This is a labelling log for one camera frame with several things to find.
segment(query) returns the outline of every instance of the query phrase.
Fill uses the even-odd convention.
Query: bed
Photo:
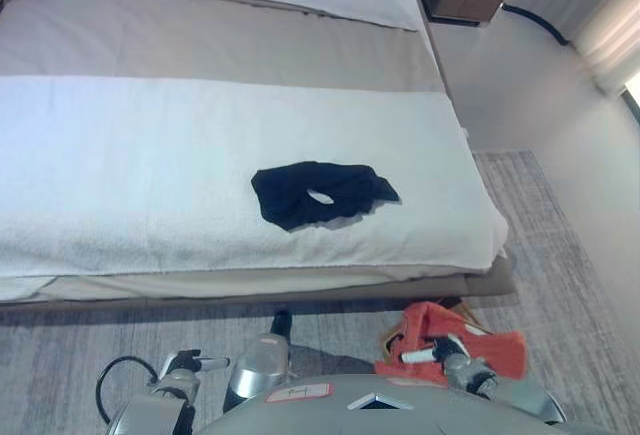
[[[251,174],[307,159],[402,203],[268,224]],[[3,0],[0,179],[5,306],[513,289],[416,0]]]

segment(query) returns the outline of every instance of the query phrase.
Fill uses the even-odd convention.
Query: carpet
[[[510,224],[518,293],[468,299],[475,315],[494,331],[525,333],[531,372],[570,418],[640,433],[640,365],[534,156],[480,153],[476,161]],[[168,352],[201,348],[233,359],[285,307],[294,313],[294,372],[366,373],[380,358],[379,337],[400,320],[404,306],[377,300],[0,312],[0,433],[103,433],[93,389],[113,358],[135,354],[160,367]],[[146,381],[135,365],[112,373],[104,386],[110,414]],[[229,375],[230,369],[202,376],[197,427],[220,416]]]

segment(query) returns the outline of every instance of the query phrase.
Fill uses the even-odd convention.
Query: white towel
[[[304,160],[370,165],[402,204],[287,233],[261,218],[250,179]],[[484,271],[507,232],[438,93],[1,78],[0,180],[0,277]]]

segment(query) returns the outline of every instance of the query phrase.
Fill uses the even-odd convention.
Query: gray fabric
[[[444,91],[418,32],[225,0],[11,0],[0,75]]]
[[[477,161],[510,222],[519,292],[471,299],[477,316],[496,331],[524,331],[533,374],[572,418],[637,434],[640,367],[533,155],[483,153]],[[404,305],[388,300],[289,304],[296,314],[294,370],[304,375],[370,370],[366,362],[380,356],[378,338],[400,319]],[[2,433],[101,433],[93,384],[111,359],[133,353],[159,366],[167,352],[191,347],[233,358],[253,334],[268,329],[282,306],[0,313]],[[228,369],[204,375],[198,426],[220,414],[229,374]],[[113,413],[144,381],[138,368],[116,369],[105,385],[107,410]]]

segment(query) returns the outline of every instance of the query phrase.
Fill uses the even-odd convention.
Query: floor
[[[472,149],[535,153],[640,355],[640,127],[631,112],[595,88],[573,49],[518,15],[431,29]]]
[[[531,376],[528,393],[540,393],[531,387],[535,380],[534,387],[540,384],[548,389],[570,420],[618,435],[638,435],[640,413],[635,407],[640,406],[640,364],[635,363],[637,357],[537,159],[529,150],[485,151],[475,159],[490,196],[512,227],[508,246],[518,263],[513,273],[517,292],[467,298],[474,315],[496,332],[517,329],[524,334]],[[249,340],[268,330],[273,314],[282,308],[294,314],[292,372],[300,376],[370,373],[371,363],[381,357],[380,338],[398,324],[405,307],[405,300],[386,299],[0,311],[0,352],[3,363],[11,368],[0,371],[0,433],[104,433],[91,394],[98,373],[111,360],[134,354],[159,367],[171,351],[201,348],[205,356],[236,361]],[[509,366],[517,366],[513,349],[502,345],[504,352],[514,355]],[[487,356],[500,372],[500,364]],[[198,427],[221,415],[230,376],[230,367],[201,374]],[[113,414],[139,392],[146,378],[144,370],[130,365],[111,372],[103,391],[107,413]],[[439,426],[437,419],[446,415],[430,417],[426,424]],[[420,433],[444,433],[427,425]],[[326,433],[349,432],[333,428]],[[506,433],[497,427],[483,428],[485,434]],[[468,433],[460,430],[455,434]]]

